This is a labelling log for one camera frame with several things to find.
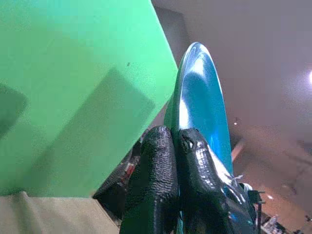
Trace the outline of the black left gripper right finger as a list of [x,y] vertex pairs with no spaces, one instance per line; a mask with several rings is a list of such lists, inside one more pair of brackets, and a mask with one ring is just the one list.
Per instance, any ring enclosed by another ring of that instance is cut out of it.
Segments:
[[247,191],[195,128],[178,135],[178,175],[185,234],[254,234]]

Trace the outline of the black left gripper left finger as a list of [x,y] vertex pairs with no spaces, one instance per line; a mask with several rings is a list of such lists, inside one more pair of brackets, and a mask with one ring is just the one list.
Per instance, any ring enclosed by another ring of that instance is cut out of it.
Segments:
[[178,179],[172,135],[164,125],[152,128],[140,150],[125,198],[121,234],[170,234],[179,211]]

